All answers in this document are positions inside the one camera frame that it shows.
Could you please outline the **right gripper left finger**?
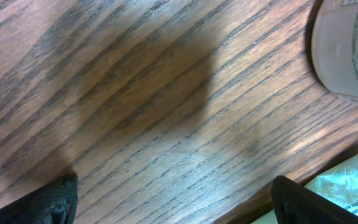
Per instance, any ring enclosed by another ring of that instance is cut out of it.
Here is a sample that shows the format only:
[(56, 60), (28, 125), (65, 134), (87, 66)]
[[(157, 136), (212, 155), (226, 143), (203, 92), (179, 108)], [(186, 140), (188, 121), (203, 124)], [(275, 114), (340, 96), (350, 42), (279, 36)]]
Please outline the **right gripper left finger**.
[(0, 208), (0, 224), (73, 224), (78, 205), (78, 178), (63, 175)]

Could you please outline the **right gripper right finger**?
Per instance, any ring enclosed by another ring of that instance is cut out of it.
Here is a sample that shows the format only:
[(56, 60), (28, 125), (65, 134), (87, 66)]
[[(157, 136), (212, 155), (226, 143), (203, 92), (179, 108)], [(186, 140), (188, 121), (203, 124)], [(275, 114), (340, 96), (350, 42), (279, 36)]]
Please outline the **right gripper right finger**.
[(279, 224), (358, 224), (357, 215), (283, 175), (273, 180), (271, 198)]

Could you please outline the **green lid white jar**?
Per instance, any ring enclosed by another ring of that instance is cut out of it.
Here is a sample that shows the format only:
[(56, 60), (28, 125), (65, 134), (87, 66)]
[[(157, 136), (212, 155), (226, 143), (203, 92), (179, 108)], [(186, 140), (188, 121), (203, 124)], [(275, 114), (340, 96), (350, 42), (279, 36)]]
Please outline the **green lid white jar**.
[(323, 85), (358, 103), (358, 1), (322, 2), (314, 22), (311, 55)]

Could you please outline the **teal white snack packet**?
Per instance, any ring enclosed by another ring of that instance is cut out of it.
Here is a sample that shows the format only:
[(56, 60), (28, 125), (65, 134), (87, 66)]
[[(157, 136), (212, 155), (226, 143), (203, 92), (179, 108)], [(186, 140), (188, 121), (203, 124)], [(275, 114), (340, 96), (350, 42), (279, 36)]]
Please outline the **teal white snack packet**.
[[(358, 154), (316, 176), (306, 189), (358, 216)], [(274, 210), (253, 222), (278, 223)]]

